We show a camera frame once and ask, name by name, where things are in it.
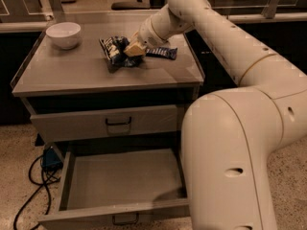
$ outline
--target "bowl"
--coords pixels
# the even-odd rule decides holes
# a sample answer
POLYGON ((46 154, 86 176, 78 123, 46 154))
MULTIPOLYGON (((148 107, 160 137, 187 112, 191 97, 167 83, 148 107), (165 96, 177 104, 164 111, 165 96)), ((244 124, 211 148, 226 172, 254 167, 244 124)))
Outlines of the bowl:
POLYGON ((75 48, 81 42, 81 26, 73 22, 62 22, 49 27, 46 34, 63 50, 75 48))

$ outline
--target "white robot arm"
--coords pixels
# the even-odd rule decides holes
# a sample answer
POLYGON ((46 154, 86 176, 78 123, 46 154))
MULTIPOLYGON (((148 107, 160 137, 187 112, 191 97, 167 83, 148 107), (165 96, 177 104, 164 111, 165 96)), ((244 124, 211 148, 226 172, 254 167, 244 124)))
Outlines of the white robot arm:
POLYGON ((307 134, 306 75, 207 0, 168 0, 141 25, 138 40, 154 48, 190 26, 238 85, 200 97, 184 117, 193 229, 276 230, 267 158, 307 134))

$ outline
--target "drawer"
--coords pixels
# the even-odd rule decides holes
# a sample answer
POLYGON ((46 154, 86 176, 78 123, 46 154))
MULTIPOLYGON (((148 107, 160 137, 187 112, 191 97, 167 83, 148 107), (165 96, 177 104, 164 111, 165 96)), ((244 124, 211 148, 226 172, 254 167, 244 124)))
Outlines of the drawer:
POLYGON ((39 220, 46 229, 89 229, 189 216, 177 149, 154 145, 165 140, 159 134, 148 146, 137 141, 147 138, 135 136, 130 143, 126 139, 130 137, 117 138, 118 149, 107 147, 109 138, 70 146, 55 212, 39 220))
POLYGON ((158 105, 32 115, 45 143, 179 130, 184 107, 158 105))

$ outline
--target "floor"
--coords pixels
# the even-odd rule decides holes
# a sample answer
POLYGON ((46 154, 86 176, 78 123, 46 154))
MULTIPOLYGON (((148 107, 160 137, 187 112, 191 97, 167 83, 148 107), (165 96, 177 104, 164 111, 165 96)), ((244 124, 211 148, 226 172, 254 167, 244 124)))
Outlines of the floor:
MULTIPOLYGON (((76 3, 64 4, 63 7, 67 12, 93 12, 109 10, 114 1, 123 0, 78 0, 76 3)), ((43 146, 35 146, 35 138, 36 131, 31 124, 0 126, 1 230, 13 229, 15 215, 37 188, 28 179, 28 169, 43 151, 43 146)), ((307 137, 274 152, 269 158, 268 170, 278 229, 307 230, 307 137)), ((33 178, 40 178, 39 164, 34 167, 33 178)), ((58 186, 59 184, 53 184, 50 187, 52 199, 57 196, 58 186)), ((20 216, 18 229, 28 230, 35 226, 46 209, 46 203, 47 195, 42 190, 20 216)), ((95 230, 119 229, 191 230, 192 226, 190 218, 178 218, 95 230)))

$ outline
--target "black drawer handle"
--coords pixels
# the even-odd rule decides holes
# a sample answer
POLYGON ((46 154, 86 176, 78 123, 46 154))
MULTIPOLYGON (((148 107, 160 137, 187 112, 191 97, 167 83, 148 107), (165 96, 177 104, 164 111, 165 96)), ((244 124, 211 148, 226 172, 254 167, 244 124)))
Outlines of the black drawer handle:
POLYGON ((138 220, 139 220, 139 214, 138 213, 136 213, 135 220, 132 220, 132 221, 116 222, 115 216, 112 217, 112 222, 113 222, 113 225, 115 225, 115 226, 124 226, 124 225, 136 224, 138 220))
POLYGON ((131 124, 131 121, 132 121, 132 117, 129 117, 128 121, 120 122, 120 123, 110 123, 108 119, 106 119, 106 125, 109 127, 126 126, 126 125, 131 124))

